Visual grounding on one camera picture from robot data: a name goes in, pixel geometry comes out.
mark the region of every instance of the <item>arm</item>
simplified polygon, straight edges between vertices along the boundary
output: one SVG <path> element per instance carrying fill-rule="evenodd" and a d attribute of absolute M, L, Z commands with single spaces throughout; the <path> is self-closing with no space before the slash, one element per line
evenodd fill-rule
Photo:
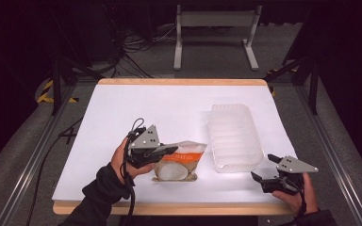
<path fill-rule="evenodd" d="M 302 216 L 295 218 L 298 226 L 337 226 L 332 214 L 329 210 L 321 211 L 317 206 L 316 194 L 311 184 L 310 177 L 307 173 L 304 176 L 304 199 L 306 202 L 306 211 Z M 302 197 L 300 194 L 291 196 L 282 191 L 273 191 L 272 195 L 286 202 L 292 211 L 298 215 L 302 205 Z"/>
<path fill-rule="evenodd" d="M 120 198 L 128 199 L 130 194 L 124 185 L 121 174 L 124 146 L 127 139 L 116 149 L 109 164 L 99 169 L 96 179 L 83 188 L 85 198 L 64 220 L 66 225 L 107 225 L 111 205 Z M 128 173 L 132 178 L 147 173 L 153 169 L 153 164 L 135 169 L 127 164 Z"/>

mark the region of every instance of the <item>white paper sheet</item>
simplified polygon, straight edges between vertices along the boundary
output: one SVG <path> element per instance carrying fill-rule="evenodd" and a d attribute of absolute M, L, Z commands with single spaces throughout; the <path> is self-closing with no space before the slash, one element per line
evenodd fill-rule
<path fill-rule="evenodd" d="M 279 202 L 263 193 L 250 173 L 215 171 L 207 120 L 213 105 L 226 104 L 249 106 L 266 156 L 296 157 L 265 86 L 97 85 L 52 199 L 81 201 L 81 189 L 109 162 L 134 121 L 144 118 L 146 127 L 156 125 L 162 143 L 208 146 L 196 182 L 153 182 L 151 171 L 135 180 L 137 202 Z M 267 158 L 254 172 L 265 179 L 278 175 Z"/>

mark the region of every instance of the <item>orange label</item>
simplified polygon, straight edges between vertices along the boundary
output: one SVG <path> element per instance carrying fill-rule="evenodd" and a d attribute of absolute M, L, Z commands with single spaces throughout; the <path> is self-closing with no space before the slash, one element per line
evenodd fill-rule
<path fill-rule="evenodd" d="M 173 153 L 166 154 L 163 156 L 163 160 L 180 162 L 180 163 L 190 163 L 199 161 L 203 153 Z"/>

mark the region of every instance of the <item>white plastic basket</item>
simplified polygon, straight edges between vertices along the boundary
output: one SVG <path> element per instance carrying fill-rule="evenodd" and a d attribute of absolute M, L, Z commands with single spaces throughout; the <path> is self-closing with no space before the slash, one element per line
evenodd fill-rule
<path fill-rule="evenodd" d="M 248 106 L 213 105 L 208 128 L 217 172 L 252 171 L 264 159 Z"/>

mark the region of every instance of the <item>black sleeve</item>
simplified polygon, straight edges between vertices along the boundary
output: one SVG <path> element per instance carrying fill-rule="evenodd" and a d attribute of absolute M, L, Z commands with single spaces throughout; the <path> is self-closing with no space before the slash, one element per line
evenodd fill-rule
<path fill-rule="evenodd" d="M 64 220 L 61 226 L 68 225 L 107 225 L 111 205 L 121 197 L 128 199 L 129 192 L 117 178 L 110 164 L 96 173 L 96 180 L 83 188 L 84 200 Z"/>
<path fill-rule="evenodd" d="M 331 211 L 322 210 L 295 219 L 297 226 L 337 226 Z"/>

